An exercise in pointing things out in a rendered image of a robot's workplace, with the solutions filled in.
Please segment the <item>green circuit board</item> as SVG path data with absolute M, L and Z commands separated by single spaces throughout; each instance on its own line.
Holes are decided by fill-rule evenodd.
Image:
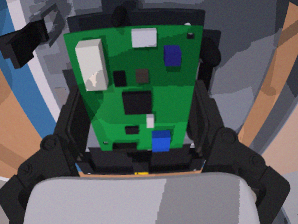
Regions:
M 102 151 L 182 148 L 202 33 L 198 25 L 140 25 L 63 35 Z

